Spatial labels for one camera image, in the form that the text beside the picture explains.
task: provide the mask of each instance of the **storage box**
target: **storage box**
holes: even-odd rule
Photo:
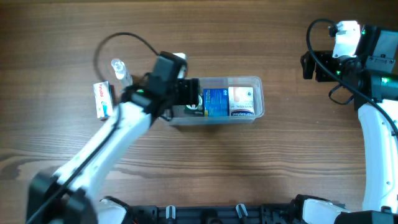
[[[199,78],[201,89],[228,89],[229,87],[252,87],[254,115],[252,116],[217,116],[205,117],[199,114],[188,114],[184,112],[185,106],[174,106],[174,118],[170,125],[201,125],[201,124],[236,124],[251,123],[265,113],[264,95],[262,83],[259,77],[219,77]]]

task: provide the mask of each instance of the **clear plastic container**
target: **clear plastic container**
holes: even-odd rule
[[[174,118],[169,122],[170,125],[202,125],[202,124],[236,124],[251,123],[256,118],[260,118],[265,113],[264,95],[262,83],[259,77],[219,77],[219,78],[199,78],[202,89],[206,88],[228,88],[228,87],[253,87],[254,116],[219,116],[204,117],[203,115],[187,114],[184,112],[185,106],[174,106]]]

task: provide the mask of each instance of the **white box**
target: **white box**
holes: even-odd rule
[[[93,86],[97,118],[106,119],[113,114],[111,85],[108,81],[105,81],[101,83],[95,83]]]
[[[229,87],[229,115],[254,116],[253,87]]]

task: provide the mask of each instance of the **wood grain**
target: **wood grain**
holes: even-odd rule
[[[299,59],[314,19],[396,29],[397,1],[18,2],[0,5],[0,223],[22,223],[30,179],[65,163],[102,125],[93,52],[119,31],[135,32],[157,50],[185,52],[190,77],[259,76],[266,114],[253,124],[156,122],[108,175],[100,197],[189,206],[310,194],[360,210],[365,165],[356,112],[328,99],[335,83],[303,80]],[[325,26],[314,30],[313,42],[316,49],[333,46]],[[139,76],[154,63],[127,37],[110,42],[101,61],[113,57]]]

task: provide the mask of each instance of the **green led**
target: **green led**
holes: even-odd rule
[[[381,81],[384,82],[384,83],[387,83],[387,82],[390,81],[390,79],[389,79],[389,78],[384,78],[384,77],[382,77],[382,78],[381,78]]]

